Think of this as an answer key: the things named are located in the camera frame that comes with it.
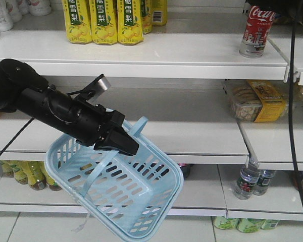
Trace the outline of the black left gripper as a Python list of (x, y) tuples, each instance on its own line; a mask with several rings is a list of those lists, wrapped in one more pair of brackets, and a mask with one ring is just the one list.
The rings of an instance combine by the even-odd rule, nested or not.
[(122, 128), (125, 115), (107, 111), (102, 105), (91, 105), (84, 99), (73, 99), (68, 112), (68, 135), (94, 150), (116, 150), (125, 155), (136, 155), (139, 144)]

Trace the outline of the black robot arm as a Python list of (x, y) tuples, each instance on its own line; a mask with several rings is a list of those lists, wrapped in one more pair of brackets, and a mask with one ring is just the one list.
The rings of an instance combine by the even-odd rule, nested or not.
[(259, 6), (261, 10), (273, 11), (296, 22), (303, 24), (303, 1), (281, 0), (281, 1), (257, 1), (247, 0), (250, 5)]

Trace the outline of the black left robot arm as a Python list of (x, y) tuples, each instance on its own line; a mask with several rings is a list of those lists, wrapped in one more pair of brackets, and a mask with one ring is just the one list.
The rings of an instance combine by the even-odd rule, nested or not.
[(123, 129), (125, 116), (88, 103), (109, 87), (101, 74), (82, 90), (64, 94), (30, 65), (9, 58), (0, 61), (0, 112), (19, 110), (83, 146), (133, 156), (139, 144)]

